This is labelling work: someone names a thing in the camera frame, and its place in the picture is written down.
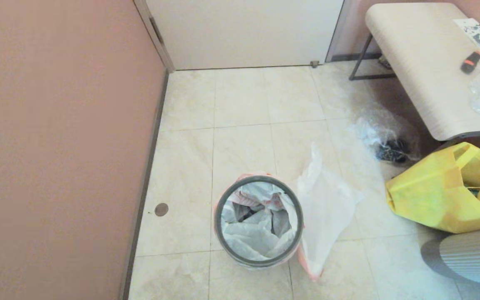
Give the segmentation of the black metal table frame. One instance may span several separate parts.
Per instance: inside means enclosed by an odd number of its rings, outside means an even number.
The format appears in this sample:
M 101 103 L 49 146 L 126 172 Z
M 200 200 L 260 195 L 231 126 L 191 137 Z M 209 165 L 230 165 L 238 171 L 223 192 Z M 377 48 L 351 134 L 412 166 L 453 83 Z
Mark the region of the black metal table frame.
M 373 54 L 373 53 L 367 53 L 367 49 L 369 45 L 371 44 L 371 41 L 373 40 L 372 34 L 369 34 L 369 36 L 366 38 L 366 42 L 364 47 L 361 50 L 361 53 L 352 56 L 352 58 L 356 58 L 356 64 L 354 68 L 352 69 L 352 73 L 349 76 L 349 80 L 378 80 L 378 79 L 389 79 L 389 78 L 397 78 L 397 74 L 395 72 L 391 73 L 380 73 L 380 74 L 370 74 L 370 75 L 357 75 L 357 72 L 359 70 L 359 67 L 361 63 L 365 60 L 365 58 L 368 58 L 369 60 L 371 59 L 377 59 L 380 57 L 380 55 Z M 477 138 L 480 137 L 480 131 L 476 132 L 463 132 L 458 135 L 454 135 L 453 137 L 450 137 L 448 139 L 440 139 L 439 141 L 441 142 L 441 146 L 446 148 L 449 145 L 454 145 L 459 142 L 461 142 L 464 139 L 467 138 Z

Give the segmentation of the black and white booklet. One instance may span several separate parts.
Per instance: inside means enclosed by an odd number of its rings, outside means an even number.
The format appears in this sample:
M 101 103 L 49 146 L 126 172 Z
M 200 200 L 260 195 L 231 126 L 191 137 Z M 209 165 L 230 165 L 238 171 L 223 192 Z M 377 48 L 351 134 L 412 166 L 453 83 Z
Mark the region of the black and white booklet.
M 453 21 L 480 49 L 480 23 L 473 18 L 454 19 Z

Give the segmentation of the light wood-grain table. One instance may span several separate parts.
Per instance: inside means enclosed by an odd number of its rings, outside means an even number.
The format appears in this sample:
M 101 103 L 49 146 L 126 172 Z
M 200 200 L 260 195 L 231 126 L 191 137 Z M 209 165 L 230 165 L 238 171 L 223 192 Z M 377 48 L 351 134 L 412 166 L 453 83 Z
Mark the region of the light wood-grain table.
M 461 71 L 475 44 L 455 24 L 465 14 L 449 2 L 372 5 L 365 23 L 432 137 L 440 142 L 480 135 L 470 106 L 476 72 Z

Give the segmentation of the grey ribbed robot base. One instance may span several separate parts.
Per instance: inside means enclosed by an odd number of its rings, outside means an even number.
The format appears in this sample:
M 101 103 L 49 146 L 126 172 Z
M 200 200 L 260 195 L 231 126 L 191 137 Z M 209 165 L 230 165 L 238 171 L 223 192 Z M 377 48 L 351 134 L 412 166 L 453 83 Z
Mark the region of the grey ribbed robot base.
M 480 283 L 480 230 L 430 240 L 420 251 L 425 264 L 437 274 Z

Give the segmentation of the white red plastic bag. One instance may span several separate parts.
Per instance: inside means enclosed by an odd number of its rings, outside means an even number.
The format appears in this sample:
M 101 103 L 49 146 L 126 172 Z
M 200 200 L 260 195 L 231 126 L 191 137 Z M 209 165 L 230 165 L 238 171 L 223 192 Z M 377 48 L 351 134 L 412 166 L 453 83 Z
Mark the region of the white red plastic bag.
M 302 226 L 302 207 L 295 192 L 267 172 L 239 176 L 214 209 L 219 244 L 248 260 L 268 260 L 300 245 Z

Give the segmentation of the black orange marker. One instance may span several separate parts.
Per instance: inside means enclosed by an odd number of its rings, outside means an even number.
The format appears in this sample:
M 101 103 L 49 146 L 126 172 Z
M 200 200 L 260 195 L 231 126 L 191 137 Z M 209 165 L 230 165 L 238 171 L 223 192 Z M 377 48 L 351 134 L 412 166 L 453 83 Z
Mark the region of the black orange marker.
M 461 64 L 460 70 L 464 74 L 471 74 L 480 61 L 480 51 L 472 52 Z

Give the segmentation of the yellow shopping bag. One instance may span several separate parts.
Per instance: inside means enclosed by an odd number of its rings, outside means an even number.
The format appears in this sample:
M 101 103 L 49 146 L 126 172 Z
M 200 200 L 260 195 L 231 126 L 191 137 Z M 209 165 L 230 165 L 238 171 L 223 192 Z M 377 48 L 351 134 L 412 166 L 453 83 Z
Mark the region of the yellow shopping bag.
M 462 142 L 433 152 L 385 190 L 400 217 L 454 234 L 480 230 L 480 148 Z

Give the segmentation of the black tangled object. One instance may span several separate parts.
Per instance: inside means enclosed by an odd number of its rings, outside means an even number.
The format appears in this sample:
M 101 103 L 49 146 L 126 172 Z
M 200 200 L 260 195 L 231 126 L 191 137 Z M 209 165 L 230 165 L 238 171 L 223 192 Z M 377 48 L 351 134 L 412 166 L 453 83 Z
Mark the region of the black tangled object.
M 388 140 L 379 145 L 375 155 L 380 161 L 405 163 L 408 160 L 408 146 L 401 139 Z

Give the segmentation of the crumpled clear plastic bag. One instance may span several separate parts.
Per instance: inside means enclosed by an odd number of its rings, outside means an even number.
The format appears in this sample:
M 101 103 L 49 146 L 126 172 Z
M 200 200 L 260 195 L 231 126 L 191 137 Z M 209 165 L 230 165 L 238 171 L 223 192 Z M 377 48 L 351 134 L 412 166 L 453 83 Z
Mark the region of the crumpled clear plastic bag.
M 401 139 L 406 142 L 408 160 L 405 163 L 382 162 L 411 165 L 422 158 L 417 129 L 405 118 L 389 110 L 380 108 L 360 110 L 350 120 L 349 130 L 375 159 L 379 145 L 385 144 L 388 140 Z

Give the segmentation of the used translucent trash bag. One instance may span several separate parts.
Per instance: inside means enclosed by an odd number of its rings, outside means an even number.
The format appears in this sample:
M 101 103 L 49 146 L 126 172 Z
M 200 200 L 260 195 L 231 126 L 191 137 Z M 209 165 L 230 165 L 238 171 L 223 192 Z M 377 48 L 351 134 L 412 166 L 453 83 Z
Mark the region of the used translucent trash bag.
M 298 259 L 312 281 L 323 274 L 325 263 L 341 233 L 354 218 L 364 196 L 332 169 L 316 143 L 308 164 L 297 179 L 296 196 L 302 207 L 303 226 Z

